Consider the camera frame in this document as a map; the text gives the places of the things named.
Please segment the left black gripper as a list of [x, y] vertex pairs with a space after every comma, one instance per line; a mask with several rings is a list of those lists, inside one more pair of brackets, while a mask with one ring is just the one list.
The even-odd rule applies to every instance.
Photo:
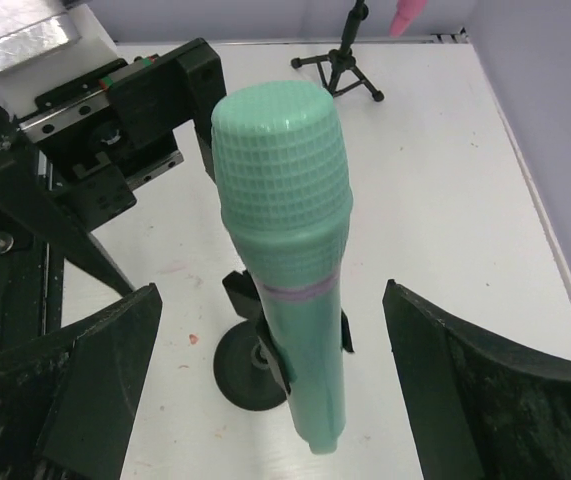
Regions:
[[[176, 128], [194, 126], [205, 171], [214, 173], [211, 115], [226, 95], [222, 62], [197, 38], [163, 55], [122, 58], [54, 88], [19, 121], [62, 177], [56, 200], [89, 231], [133, 207], [134, 190], [183, 155]], [[73, 265], [120, 295], [134, 287], [100, 242], [37, 181], [37, 154], [0, 151], [0, 210]]]

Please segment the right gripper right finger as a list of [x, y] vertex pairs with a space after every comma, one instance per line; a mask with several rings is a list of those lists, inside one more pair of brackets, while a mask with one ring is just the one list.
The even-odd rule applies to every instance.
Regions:
[[571, 479], [571, 361], [389, 281], [383, 307], [426, 479]]

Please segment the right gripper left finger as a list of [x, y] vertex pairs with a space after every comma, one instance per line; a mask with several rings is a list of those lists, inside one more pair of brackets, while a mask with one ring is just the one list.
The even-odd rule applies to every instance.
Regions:
[[149, 284], [0, 353], [0, 479], [120, 477], [161, 311]]

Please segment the black round-base mic stand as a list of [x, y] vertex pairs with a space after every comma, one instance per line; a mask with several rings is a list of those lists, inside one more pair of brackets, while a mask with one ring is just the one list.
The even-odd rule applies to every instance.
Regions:
[[240, 409], [274, 409], [289, 399], [292, 376], [270, 332], [259, 291], [246, 270], [229, 273], [222, 284], [242, 321], [217, 344], [213, 357], [216, 385]]

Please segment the green microphone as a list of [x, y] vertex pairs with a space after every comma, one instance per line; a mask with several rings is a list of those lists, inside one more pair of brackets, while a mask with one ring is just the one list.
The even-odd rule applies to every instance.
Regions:
[[317, 455], [344, 430], [340, 268], [353, 196], [332, 96], [297, 80], [224, 97], [212, 114], [221, 216], [282, 359], [294, 427]]

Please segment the black tripod shock-mount stand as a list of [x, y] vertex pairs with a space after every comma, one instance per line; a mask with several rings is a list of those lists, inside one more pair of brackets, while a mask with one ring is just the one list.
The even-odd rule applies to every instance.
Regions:
[[[352, 50], [360, 25], [368, 15], [369, 8], [365, 1], [356, 0], [346, 18], [339, 48], [332, 49], [323, 55], [293, 58], [290, 61], [291, 67], [300, 69], [306, 65], [315, 65], [322, 87], [334, 98], [342, 96], [359, 86], [364, 86], [375, 102], [382, 102], [385, 99], [384, 93], [377, 89], [357, 66], [356, 58]], [[356, 81], [344, 88], [340, 88], [339, 82], [341, 77], [347, 71], [356, 77]]]

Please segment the pink microphone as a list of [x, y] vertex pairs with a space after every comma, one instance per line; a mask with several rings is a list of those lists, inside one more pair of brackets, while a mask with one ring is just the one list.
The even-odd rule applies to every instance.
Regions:
[[398, 0], [390, 24], [390, 36], [394, 38], [401, 36], [420, 16], [426, 4], [427, 0]]

